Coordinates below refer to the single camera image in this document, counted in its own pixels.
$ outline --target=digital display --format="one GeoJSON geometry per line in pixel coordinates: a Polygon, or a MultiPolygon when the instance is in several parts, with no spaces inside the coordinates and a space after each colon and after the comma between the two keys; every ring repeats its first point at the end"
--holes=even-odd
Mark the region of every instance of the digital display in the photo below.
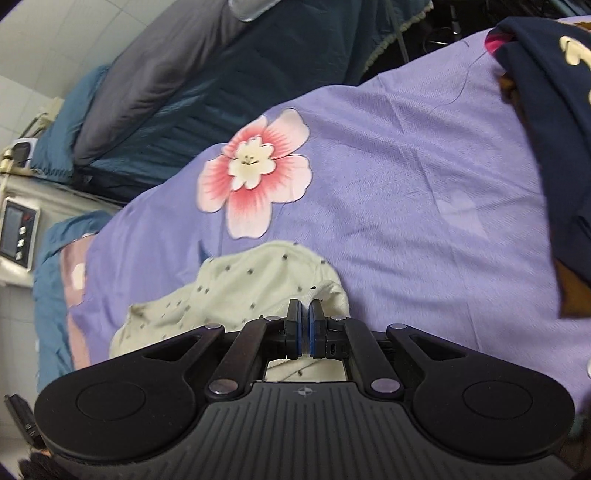
{"type": "Polygon", "coordinates": [[[0,252],[13,257],[17,254],[18,231],[22,224],[23,212],[14,207],[7,207],[0,238],[0,252]]]}

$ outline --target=wall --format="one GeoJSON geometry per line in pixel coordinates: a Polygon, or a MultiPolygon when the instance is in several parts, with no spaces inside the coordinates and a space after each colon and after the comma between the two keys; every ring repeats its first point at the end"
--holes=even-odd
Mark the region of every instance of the wall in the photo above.
{"type": "Polygon", "coordinates": [[[31,290],[0,287],[0,437],[20,438],[4,407],[4,395],[18,393],[31,406],[37,398],[37,335],[31,290]]]}
{"type": "Polygon", "coordinates": [[[64,97],[174,0],[22,0],[0,22],[0,75],[64,97]]]}
{"type": "Polygon", "coordinates": [[[18,138],[51,99],[0,76],[0,151],[18,138]]]}

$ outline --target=pink flower print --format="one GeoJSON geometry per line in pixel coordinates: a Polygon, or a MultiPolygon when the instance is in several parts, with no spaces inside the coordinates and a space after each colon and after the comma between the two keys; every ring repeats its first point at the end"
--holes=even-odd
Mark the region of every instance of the pink flower print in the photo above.
{"type": "Polygon", "coordinates": [[[205,162],[197,179],[197,207],[217,212],[226,205],[226,224],[233,238],[259,238],[271,223],[272,203],[301,199],[312,181],[309,162],[292,155],[310,129],[293,108],[267,125],[267,117],[242,128],[205,162]]]}

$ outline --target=white polka dot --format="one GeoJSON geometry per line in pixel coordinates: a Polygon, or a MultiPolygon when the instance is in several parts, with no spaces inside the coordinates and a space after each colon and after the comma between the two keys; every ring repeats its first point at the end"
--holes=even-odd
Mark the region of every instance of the white polka dot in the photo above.
{"type": "Polygon", "coordinates": [[[72,270],[72,285],[75,290],[84,290],[86,281],[86,264],[79,263],[72,270]]]}

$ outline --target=fringe trim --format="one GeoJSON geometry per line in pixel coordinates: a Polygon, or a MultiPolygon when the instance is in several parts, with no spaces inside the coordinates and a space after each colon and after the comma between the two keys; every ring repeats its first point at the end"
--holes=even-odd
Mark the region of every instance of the fringe trim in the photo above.
{"type": "MultiPolygon", "coordinates": [[[[423,10],[421,13],[419,13],[418,15],[415,15],[414,17],[412,17],[410,20],[408,20],[407,22],[403,23],[400,27],[400,30],[402,31],[402,33],[406,32],[411,25],[420,22],[421,20],[425,19],[425,16],[427,15],[427,12],[430,12],[431,10],[433,10],[433,2],[430,1],[429,4],[425,7],[425,10],[423,10]]],[[[386,50],[386,48],[388,48],[392,43],[394,43],[397,40],[396,38],[396,33],[392,33],[390,35],[388,35],[385,39],[382,40],[382,43],[380,45],[378,45],[376,47],[376,49],[374,50],[374,52],[369,56],[369,59],[367,62],[365,62],[365,68],[363,69],[363,72],[366,72],[368,68],[370,68],[374,62],[378,59],[378,57],[384,53],[384,51],[386,50]]]]}

